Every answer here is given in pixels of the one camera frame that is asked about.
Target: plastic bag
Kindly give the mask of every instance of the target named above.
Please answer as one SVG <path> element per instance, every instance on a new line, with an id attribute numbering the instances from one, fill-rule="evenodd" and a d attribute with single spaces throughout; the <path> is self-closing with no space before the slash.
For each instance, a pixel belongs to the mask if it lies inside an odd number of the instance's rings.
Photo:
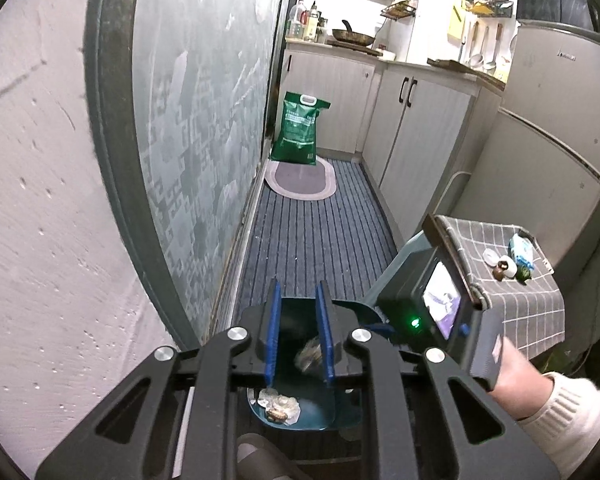
<path id="1" fill-rule="evenodd" d="M 331 106 L 309 95 L 287 92 L 283 103 L 282 126 L 273 144 L 272 160 L 315 165 L 315 119 Z"/>

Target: frying pan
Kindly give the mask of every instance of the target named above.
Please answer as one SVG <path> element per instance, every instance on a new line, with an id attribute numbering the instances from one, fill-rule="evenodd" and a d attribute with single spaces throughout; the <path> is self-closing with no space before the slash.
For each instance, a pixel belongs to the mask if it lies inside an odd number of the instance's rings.
<path id="1" fill-rule="evenodd" d="M 373 36 L 368 36 L 366 34 L 360 34 L 359 32 L 353 32 L 351 29 L 351 25 L 347 20 L 342 20 L 344 26 L 347 27 L 347 30 L 342 30 L 341 28 L 334 28 L 331 33 L 333 37 L 338 41 L 344 41 L 345 43 L 352 43 L 359 46 L 369 46 L 374 42 L 376 38 Z"/>

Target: human hand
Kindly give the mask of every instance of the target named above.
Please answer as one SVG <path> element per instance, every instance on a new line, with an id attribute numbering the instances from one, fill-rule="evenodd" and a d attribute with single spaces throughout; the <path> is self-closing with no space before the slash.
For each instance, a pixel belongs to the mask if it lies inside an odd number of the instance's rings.
<path id="1" fill-rule="evenodd" d="M 554 381 L 545 377 L 504 338 L 500 374 L 491 396 L 515 420 L 535 415 L 549 400 Z"/>

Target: cable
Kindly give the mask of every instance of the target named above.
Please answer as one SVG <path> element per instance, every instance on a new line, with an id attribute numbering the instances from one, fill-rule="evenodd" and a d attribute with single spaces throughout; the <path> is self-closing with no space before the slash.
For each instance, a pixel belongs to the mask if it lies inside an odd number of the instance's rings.
<path id="1" fill-rule="evenodd" d="M 596 252 L 598 252 L 599 247 L 600 247 L 600 238 L 598 239 L 598 245 L 597 245 L 596 249 L 593 251 L 593 254 L 596 254 Z M 592 259 L 593 259 L 593 255 L 589 259 L 587 264 L 590 263 L 590 261 Z M 591 349 L 593 348 L 593 345 L 594 345 L 594 338 L 596 337 L 596 325 L 597 325 L 597 320 L 598 320 L 599 305 L 600 305 L 600 275 L 598 276 L 598 284 L 596 285 L 596 306 L 593 310 L 593 322 L 591 324 L 591 338 L 589 340 L 589 347 L 587 348 L 586 354 L 582 358 L 582 362 L 580 362 L 578 367 L 574 371 L 569 373 L 567 375 L 567 377 L 573 377 L 576 373 L 578 373 L 580 371 L 580 369 L 584 366 L 584 363 L 587 362 L 587 359 L 589 358 L 589 354 L 591 354 Z"/>

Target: kitchen counter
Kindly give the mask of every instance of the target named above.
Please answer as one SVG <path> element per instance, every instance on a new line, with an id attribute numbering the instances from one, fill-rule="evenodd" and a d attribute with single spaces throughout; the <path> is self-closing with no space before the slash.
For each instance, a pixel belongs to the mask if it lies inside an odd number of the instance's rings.
<path id="1" fill-rule="evenodd" d="M 430 65 L 406 63 L 403 61 L 389 61 L 386 59 L 379 59 L 379 57 L 375 57 L 370 54 L 364 54 L 363 52 L 350 50 L 348 48 L 323 43 L 311 43 L 309 41 L 295 40 L 292 38 L 286 39 L 286 49 L 290 52 L 310 52 L 312 54 L 337 56 L 343 59 L 350 59 L 353 61 L 366 63 L 372 65 L 375 68 L 376 73 L 382 73 L 384 70 L 387 70 L 392 66 L 409 68 L 415 70 L 416 73 L 419 73 L 421 76 L 426 75 L 426 77 L 429 80 L 432 80 L 432 82 L 473 95 L 477 94 L 478 87 L 480 86 L 488 88 L 490 91 L 496 94 L 502 94 L 500 89 L 496 88 L 492 84 L 489 84 L 487 81 L 475 74 L 459 73 L 454 72 L 453 70 L 446 70 L 444 68 L 433 67 Z"/>

